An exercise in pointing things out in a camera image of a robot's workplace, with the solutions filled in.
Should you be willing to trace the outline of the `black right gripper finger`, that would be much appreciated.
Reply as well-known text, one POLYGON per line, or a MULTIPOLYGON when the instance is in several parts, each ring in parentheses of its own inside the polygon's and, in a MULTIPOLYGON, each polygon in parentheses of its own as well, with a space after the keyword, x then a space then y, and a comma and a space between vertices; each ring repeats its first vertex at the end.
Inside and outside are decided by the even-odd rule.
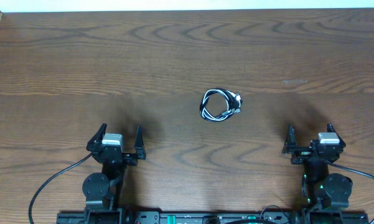
POLYGON ((297 149, 296 135, 293 126, 288 126, 287 137, 282 149, 283 154, 292 154, 297 149))
MULTIPOLYGON (((328 123, 327 124, 327 133, 337 133, 335 128, 334 128, 334 125, 332 123, 328 123)), ((345 141, 339 136, 339 139, 340 139, 340 145, 345 145, 345 141)))

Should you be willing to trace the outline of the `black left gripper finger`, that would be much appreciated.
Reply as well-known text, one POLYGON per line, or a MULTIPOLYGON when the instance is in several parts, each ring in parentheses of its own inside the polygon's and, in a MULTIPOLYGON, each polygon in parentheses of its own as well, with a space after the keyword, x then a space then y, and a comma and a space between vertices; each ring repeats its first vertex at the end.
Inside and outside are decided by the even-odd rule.
POLYGON ((138 159, 142 159, 142 160, 146 159, 146 150, 144 147, 143 133, 142 133, 141 126, 138 126, 137 128, 136 139, 134 143, 134 150, 136 152, 136 156, 138 159))
POLYGON ((103 136, 105 135, 107 124, 103 123, 99 130, 93 135, 93 137, 88 141, 87 146, 94 146, 96 143, 101 143, 103 136))

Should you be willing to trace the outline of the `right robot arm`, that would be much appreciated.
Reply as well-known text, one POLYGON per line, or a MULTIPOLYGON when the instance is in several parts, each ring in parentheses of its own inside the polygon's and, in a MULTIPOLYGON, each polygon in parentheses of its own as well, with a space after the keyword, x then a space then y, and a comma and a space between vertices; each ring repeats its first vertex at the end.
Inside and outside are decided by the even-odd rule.
POLYGON ((344 212, 352 194, 351 178, 329 172, 345 146, 330 123, 308 146, 299 146, 293 126, 288 126, 282 153, 291 155, 291 164, 304 166, 302 196, 307 199, 307 205, 291 213, 290 223, 368 223, 366 213, 344 212))

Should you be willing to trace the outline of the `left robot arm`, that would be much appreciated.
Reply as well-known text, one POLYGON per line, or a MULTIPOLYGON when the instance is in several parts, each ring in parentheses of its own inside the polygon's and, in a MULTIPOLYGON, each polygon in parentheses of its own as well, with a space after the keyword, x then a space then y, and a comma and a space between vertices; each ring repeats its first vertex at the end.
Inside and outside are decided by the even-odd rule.
POLYGON ((61 212, 57 214, 57 224, 92 223, 135 223, 135 214, 122 207, 118 200, 124 182, 126 169, 145 160, 142 127, 138 126, 134 143, 134 153, 124 152, 123 136, 106 132, 103 123, 88 141, 87 151, 102 165, 100 172, 90 174, 83 181, 82 192, 86 197, 82 213, 61 212))

